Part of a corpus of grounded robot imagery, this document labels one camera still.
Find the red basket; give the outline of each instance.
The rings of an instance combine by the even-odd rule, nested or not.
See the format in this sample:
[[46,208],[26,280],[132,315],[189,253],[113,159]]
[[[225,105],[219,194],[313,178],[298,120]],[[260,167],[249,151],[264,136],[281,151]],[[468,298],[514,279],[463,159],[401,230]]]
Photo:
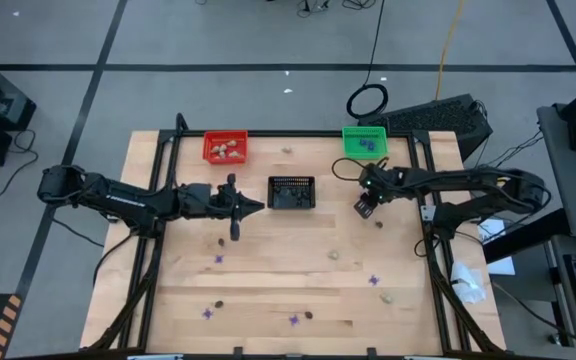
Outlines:
[[[211,153],[215,146],[220,146],[235,140],[236,146],[228,146],[226,149],[226,157],[221,158],[219,154]],[[239,153],[238,157],[228,157],[233,151]],[[241,164],[246,162],[248,156],[248,131],[246,130],[231,130],[231,131],[206,131],[204,133],[204,160],[211,164]]]

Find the desk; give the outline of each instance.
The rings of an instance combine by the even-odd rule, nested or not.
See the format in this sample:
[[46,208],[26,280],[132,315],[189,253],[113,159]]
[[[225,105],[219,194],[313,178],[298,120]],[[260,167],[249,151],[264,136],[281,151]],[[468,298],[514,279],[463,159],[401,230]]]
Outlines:
[[[133,133],[122,182],[147,188],[157,138],[157,132]],[[462,169],[453,133],[430,133],[430,141],[437,170]],[[352,208],[359,187],[330,171],[332,162],[344,156],[339,137],[250,137],[248,161],[239,166],[209,165],[202,160],[202,143],[200,137],[182,138],[179,183],[216,185],[234,172],[238,190],[265,202],[268,176],[315,176],[317,207],[255,213],[241,223],[241,240],[227,241],[223,248],[217,241],[228,239],[229,221],[169,223],[148,352],[232,354],[234,347],[243,347],[245,354],[365,355],[366,348],[375,347],[379,355],[442,353],[427,263],[412,250],[422,237],[415,201],[393,201],[362,220]],[[281,151],[285,146],[292,147],[292,154]],[[411,166],[405,139],[390,138],[389,150],[389,166]],[[338,172],[352,177],[359,168],[340,163]],[[443,194],[443,200],[461,202],[468,196],[455,192]],[[382,229],[374,225],[377,220],[384,223]],[[474,225],[460,231],[476,235]],[[126,233],[124,225],[110,225],[106,251]],[[124,305],[136,243],[117,250],[102,266],[82,346],[94,342]],[[481,270],[487,299],[467,308],[489,337],[505,347],[482,248],[457,237],[452,249],[456,260]],[[338,260],[327,257],[331,250],[339,252]],[[224,255],[222,264],[215,263],[216,255]],[[372,275],[380,278],[375,287],[368,281]],[[381,301],[384,292],[393,303]],[[223,301],[223,307],[215,309],[216,301]],[[454,314],[445,304],[456,349]],[[214,311],[210,320],[202,317],[206,308]],[[305,318],[306,311],[313,319]],[[299,316],[298,325],[291,326],[293,315]],[[133,328],[141,316],[137,309]],[[132,331],[129,345],[136,344],[136,337]]]
[[548,241],[555,235],[576,237],[576,151],[570,150],[566,122],[554,107],[539,108],[537,116],[563,207],[486,245],[489,262]]

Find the black metal frame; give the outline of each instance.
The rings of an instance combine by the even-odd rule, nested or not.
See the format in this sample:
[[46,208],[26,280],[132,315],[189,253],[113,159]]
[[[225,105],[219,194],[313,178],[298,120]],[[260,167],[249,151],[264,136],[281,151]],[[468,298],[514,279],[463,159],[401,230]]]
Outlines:
[[[164,150],[166,148],[166,144],[168,144],[172,140],[172,151],[170,155],[170,159],[168,162],[168,172],[167,177],[175,176],[175,168],[177,164],[177,159],[179,155],[179,148],[181,144],[181,140],[183,137],[202,137],[204,135],[203,130],[188,130],[187,127],[182,129],[181,133],[177,132],[176,130],[161,130],[159,132],[159,137],[157,140],[157,148],[155,150],[155,159],[153,163],[153,168],[150,176],[150,190],[156,190],[157,184],[159,182],[159,178],[161,176],[161,169],[162,169],[162,161]],[[341,138],[342,134],[341,131],[330,131],[330,130],[251,130],[248,132],[250,137],[332,137],[332,138]],[[422,144],[422,148],[424,150],[424,158],[426,162],[426,167],[428,170],[434,171],[434,159],[432,157],[432,150],[430,148],[430,140],[428,137],[428,133],[425,131],[401,131],[401,132],[389,132],[388,137],[390,138],[403,138],[406,139],[408,143],[408,150],[410,154],[410,163],[412,167],[419,167],[419,159],[417,154],[417,147],[416,143],[419,142]],[[166,181],[166,186],[170,186],[172,182]],[[433,202],[435,204],[439,204],[441,202],[441,197],[438,193],[433,193]],[[425,198],[423,196],[419,196],[417,198],[418,204],[425,205]],[[436,255],[433,251],[433,235],[432,230],[429,226],[425,226],[422,224],[422,231],[424,234],[424,244],[426,248],[426,253],[428,256],[426,257],[428,264],[430,265],[432,262],[436,261]],[[153,256],[161,256],[161,249],[163,248],[163,241],[165,237],[165,227],[161,232],[161,235],[154,239],[154,246],[155,251],[153,251]],[[137,244],[137,251],[135,253],[135,260],[133,263],[132,274],[130,278],[130,286],[128,290],[128,297],[134,295],[137,285],[139,284],[140,277],[143,271],[144,260],[145,260],[145,253],[146,248],[148,245],[148,239],[140,238]],[[452,263],[453,263],[453,254],[452,249],[450,247],[450,242],[446,241],[442,244],[442,252],[444,262],[448,271],[450,270]],[[152,261],[158,262],[159,259],[151,259]],[[154,295],[155,289],[157,284],[157,276],[158,271],[154,274],[154,281],[152,282],[150,288],[146,292],[146,299],[144,303],[144,311],[143,316],[141,319],[141,325],[139,327],[139,336],[138,336],[138,343],[137,347],[139,349],[146,348],[148,342],[148,333],[150,330],[150,320],[152,316],[152,308],[154,305]],[[446,319],[446,312],[444,308],[444,301],[443,296],[438,289],[438,287],[431,282],[433,300],[434,300],[434,308],[437,317],[437,325],[439,328],[439,337],[441,341],[441,348],[442,352],[446,353],[451,351],[451,343],[450,343],[450,334]],[[468,333],[460,322],[460,320],[455,317],[457,321],[457,327],[459,330],[459,338],[461,344],[461,350],[470,351],[470,343]],[[130,337],[130,331],[132,328],[132,319],[126,322],[124,327],[121,330],[119,336],[118,347],[119,348],[127,348],[128,347],[128,340]]]
[[[149,185],[150,190],[156,190],[156,188],[157,188],[157,183],[158,183],[160,175],[161,175],[162,160],[163,160],[163,155],[164,155],[164,150],[165,150],[166,144],[168,144],[169,142],[172,142],[171,154],[170,154],[170,158],[168,161],[168,172],[166,174],[166,182],[164,185],[164,186],[170,187],[170,186],[173,186],[173,183],[174,183],[173,179],[176,176],[176,165],[177,165],[177,159],[179,156],[179,148],[180,148],[182,138],[183,137],[202,137],[204,135],[204,132],[205,131],[188,130],[188,127],[185,124],[185,121],[183,121],[183,117],[181,117],[180,114],[177,117],[177,130],[161,130],[159,132],[159,137],[157,140],[157,148],[155,151],[155,159],[154,159],[153,168],[152,168],[151,177],[150,177],[150,185]],[[327,130],[322,130],[322,131],[253,130],[253,131],[249,131],[248,135],[250,137],[325,137],[325,138],[341,138],[341,136],[342,136],[341,131],[327,131]],[[422,148],[424,150],[424,158],[426,161],[427,169],[432,170],[432,171],[435,170],[434,160],[432,157],[432,150],[430,147],[430,139],[429,139],[427,131],[389,132],[388,137],[406,139],[406,141],[408,143],[408,150],[409,150],[409,154],[410,154],[410,163],[411,163],[412,167],[419,167],[419,159],[418,159],[416,144],[421,143]],[[433,193],[432,197],[433,197],[433,202],[435,204],[438,204],[441,202],[441,197],[438,193]],[[424,222],[421,221],[421,218],[422,218],[421,205],[425,204],[425,198],[422,196],[418,196],[417,201],[418,201],[418,205],[419,205],[418,209],[419,209],[419,215],[420,215],[420,222],[421,222],[422,232],[423,232],[423,236],[424,236],[424,246],[425,246],[426,254],[427,254],[426,260],[428,263],[429,272],[432,273],[432,270],[431,270],[432,268],[438,269],[437,268],[437,261],[436,261],[436,254],[435,254],[434,246],[433,246],[434,245],[433,241],[435,241],[435,239],[434,239],[431,227],[428,224],[425,224]],[[46,360],[51,359],[52,360],[52,359],[72,358],[72,359],[106,359],[107,360],[107,359],[115,359],[115,358],[116,359],[125,359],[126,355],[145,355],[146,354],[146,345],[148,342],[148,334],[149,334],[149,330],[150,330],[150,322],[151,322],[152,310],[153,310],[153,305],[154,305],[154,296],[155,296],[155,290],[157,287],[156,284],[157,284],[157,277],[158,277],[158,273],[159,273],[159,263],[161,260],[163,241],[164,241],[164,236],[165,236],[165,224],[162,223],[161,226],[162,226],[161,231],[160,231],[161,235],[154,239],[154,249],[152,252],[151,262],[149,265],[149,268],[150,268],[150,270],[152,270],[152,273],[150,271],[147,272],[148,282],[145,282],[146,279],[140,279],[141,273],[143,270],[143,263],[144,263],[146,248],[148,245],[148,239],[145,239],[145,238],[139,239],[137,252],[135,254],[135,260],[134,260],[134,264],[133,264],[132,275],[131,275],[130,289],[128,292],[128,298],[130,299],[130,304],[132,304],[132,305],[130,305],[130,306],[127,305],[127,307],[124,307],[124,309],[122,310],[122,313],[124,315],[126,315],[126,312],[129,312],[129,311],[131,311],[131,309],[134,309],[133,305],[136,305],[136,303],[138,301],[140,301],[140,299],[139,299],[140,296],[139,295],[135,296],[135,295],[136,294],[145,294],[146,298],[145,298],[145,302],[144,302],[143,317],[141,319],[141,324],[139,327],[139,338],[138,338],[137,347],[128,347],[128,340],[130,337],[131,320],[132,319],[131,319],[131,316],[127,316],[127,317],[123,318],[123,319],[128,318],[128,321],[126,321],[124,323],[123,327],[121,328],[117,349],[113,349],[113,350],[108,349],[108,346],[110,346],[110,344],[114,340],[114,337],[116,336],[116,333],[115,333],[115,336],[111,336],[111,337],[113,337],[113,339],[110,339],[110,337],[108,337],[108,336],[106,336],[105,339],[103,339],[104,340],[103,341],[103,343],[104,343],[103,348],[95,347],[93,349],[88,349],[88,350],[84,349],[83,352],[76,353],[76,354],[47,355],[45,357],[42,357],[43,359],[46,359]],[[443,259],[444,259],[444,262],[446,264],[447,272],[450,272],[450,268],[451,268],[452,263],[453,263],[453,255],[452,255],[452,249],[450,247],[450,242],[449,241],[443,241],[441,245],[442,245]],[[447,323],[447,319],[446,319],[446,312],[445,312],[445,308],[444,308],[444,296],[445,295],[442,292],[442,289],[439,288],[441,284],[438,285],[437,283],[435,283],[435,281],[431,281],[430,284],[431,284],[431,288],[432,288],[434,308],[435,308],[436,317],[437,317],[437,326],[438,326],[438,330],[439,330],[439,337],[440,337],[441,349],[442,349],[442,355],[440,355],[440,356],[447,356],[447,357],[451,357],[451,358],[459,358],[459,359],[465,359],[465,360],[469,360],[469,359],[490,359],[490,360],[493,360],[493,359],[533,360],[534,359],[534,360],[546,360],[545,358],[537,358],[537,357],[531,357],[531,356],[517,356],[517,355],[512,355],[512,353],[503,353],[503,352],[502,353],[500,353],[500,352],[472,352],[470,349],[468,331],[466,330],[464,323],[457,316],[457,311],[455,312],[455,321],[456,321],[456,324],[458,327],[461,349],[460,350],[453,350],[452,346],[451,346],[451,342],[450,342],[450,334],[449,334],[448,323]],[[441,286],[449,287],[450,285],[448,284],[447,281],[444,280],[444,283]],[[463,317],[463,314],[462,314],[462,319],[464,319],[463,321],[465,321],[465,322],[470,321],[471,325],[474,324],[474,321],[472,320],[472,318],[470,318],[470,320],[468,320],[467,318],[470,318],[470,316],[468,316],[467,313],[466,313],[466,317]],[[409,356],[391,356],[391,355],[381,356],[381,355],[377,355],[377,350],[375,348],[367,348],[366,349],[366,355],[353,355],[353,356],[336,356],[336,355],[310,356],[310,355],[301,355],[301,354],[300,355],[289,355],[289,354],[244,355],[242,347],[235,347],[233,349],[232,354],[218,354],[218,355],[214,355],[214,354],[183,354],[183,357],[186,360],[195,360],[195,359],[196,360],[213,360],[213,359],[214,360],[217,360],[217,359],[243,360],[244,357],[247,360],[248,359],[255,359],[255,360],[256,359],[259,359],[259,360],[277,359],[277,360],[279,360],[279,359],[288,359],[291,357],[298,357],[301,360],[304,360],[304,359],[313,359],[313,360],[315,360],[315,359],[316,360],[333,360],[333,359],[399,360],[399,359],[409,358]]]

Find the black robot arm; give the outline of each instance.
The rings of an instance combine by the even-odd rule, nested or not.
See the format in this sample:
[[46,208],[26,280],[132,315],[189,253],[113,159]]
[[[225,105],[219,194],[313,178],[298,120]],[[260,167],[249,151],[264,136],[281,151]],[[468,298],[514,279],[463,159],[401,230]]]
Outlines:
[[182,184],[152,192],[77,166],[57,165],[44,170],[37,196],[50,205],[81,205],[119,218],[135,235],[149,238],[158,235],[161,221],[231,219],[230,237],[239,240],[239,222],[264,204],[238,193],[234,174],[217,190],[211,195],[210,184]]
[[486,218],[500,212],[531,214],[542,208],[544,182],[522,170],[477,168],[460,171],[429,172],[418,168],[393,167],[386,170],[388,158],[364,166],[357,179],[366,190],[355,210],[368,218],[379,204],[397,198],[415,199],[433,191],[480,191],[484,195],[460,203],[442,203],[422,210],[424,221],[431,222],[440,238],[452,239],[464,221]]

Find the green basket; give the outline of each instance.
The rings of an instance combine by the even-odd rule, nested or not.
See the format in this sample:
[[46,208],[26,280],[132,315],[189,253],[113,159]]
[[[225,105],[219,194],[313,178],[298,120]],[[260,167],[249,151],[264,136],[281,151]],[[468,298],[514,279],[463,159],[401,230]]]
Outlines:
[[[346,126],[343,131],[344,151],[346,156],[355,160],[380,159],[388,154],[388,138],[386,129],[381,126]],[[372,141],[374,151],[361,141]]]

